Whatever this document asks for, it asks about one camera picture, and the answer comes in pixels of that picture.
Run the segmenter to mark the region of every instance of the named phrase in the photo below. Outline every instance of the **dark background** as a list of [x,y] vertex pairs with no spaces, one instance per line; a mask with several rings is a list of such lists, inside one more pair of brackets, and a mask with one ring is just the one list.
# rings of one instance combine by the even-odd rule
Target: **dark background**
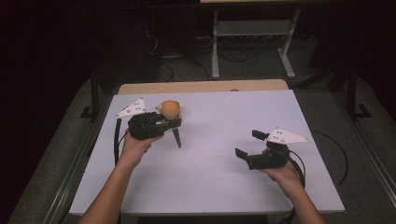
[[[125,2],[131,3],[115,1],[108,7],[124,6]],[[4,90],[0,223],[7,222],[67,107],[93,73],[110,93],[121,83],[150,82],[158,72],[148,54],[145,32],[191,55],[194,37],[211,35],[210,11],[178,12],[183,20],[170,16],[176,12],[157,11],[148,19],[151,14],[145,11],[91,10],[101,3],[0,3],[0,78]],[[347,58],[396,118],[392,91],[396,76],[391,70],[396,52],[394,9],[392,1],[360,1],[330,9],[306,7],[295,37],[320,37],[310,64],[313,67],[326,68]],[[235,13],[223,15],[234,17]],[[254,13],[236,15],[255,17]]]

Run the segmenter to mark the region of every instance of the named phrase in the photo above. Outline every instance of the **floor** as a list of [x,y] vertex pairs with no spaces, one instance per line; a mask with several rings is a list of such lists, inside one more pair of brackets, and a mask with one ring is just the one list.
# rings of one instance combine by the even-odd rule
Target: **floor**
[[[281,40],[264,41],[267,44],[255,49],[224,48],[219,58],[220,79],[282,78],[291,87],[320,72],[307,67],[316,39],[293,40],[289,58],[295,79],[285,76],[277,56],[276,47]],[[169,51],[156,81],[205,81],[208,75],[211,79],[210,63],[210,53],[205,50],[196,61]],[[394,120],[375,99],[370,86],[358,79],[357,105],[365,105],[372,117],[353,121],[345,110],[346,88],[329,91],[331,78],[329,75],[305,89],[294,90],[335,186],[346,169],[340,147],[349,160],[347,177],[338,191],[346,211],[323,216],[328,223],[393,223],[396,203],[394,195],[389,197],[392,193],[388,189],[395,189],[394,183],[387,185],[384,179],[396,179]],[[80,88],[9,223],[78,223],[79,216],[68,214],[68,207],[111,97],[101,93],[99,116],[95,120],[84,119],[80,115],[91,105],[90,81]],[[286,215],[269,215],[269,223],[278,223]],[[137,220],[138,217],[122,216],[122,223]]]

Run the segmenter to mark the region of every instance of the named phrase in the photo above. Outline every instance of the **table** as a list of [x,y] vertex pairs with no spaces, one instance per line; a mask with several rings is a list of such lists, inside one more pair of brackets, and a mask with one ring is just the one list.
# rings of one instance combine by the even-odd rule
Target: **table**
[[283,80],[250,80],[122,86],[108,110],[70,213],[83,214],[105,184],[114,167],[114,116],[139,97],[145,99],[147,110],[167,99],[180,102],[182,148],[171,132],[152,145],[134,170],[122,213],[143,217],[289,211],[292,205],[277,184],[259,171],[249,171],[234,155],[236,147],[260,153],[263,142],[251,137],[251,130],[269,133],[276,126],[311,139],[289,148],[304,160],[306,190],[318,210],[344,211],[294,93]]

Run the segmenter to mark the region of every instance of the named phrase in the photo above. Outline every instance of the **hand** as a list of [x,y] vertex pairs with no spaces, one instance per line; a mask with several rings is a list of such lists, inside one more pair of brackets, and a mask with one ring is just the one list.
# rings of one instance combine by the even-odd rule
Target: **hand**
[[140,141],[133,138],[127,130],[119,162],[127,162],[129,165],[136,167],[142,160],[143,155],[151,147],[151,143],[161,139],[162,137],[163,135]]
[[288,161],[284,167],[277,169],[262,169],[260,171],[268,174],[272,179],[274,179],[288,198],[293,194],[298,193],[301,189],[304,189],[297,171],[294,169],[290,161]]

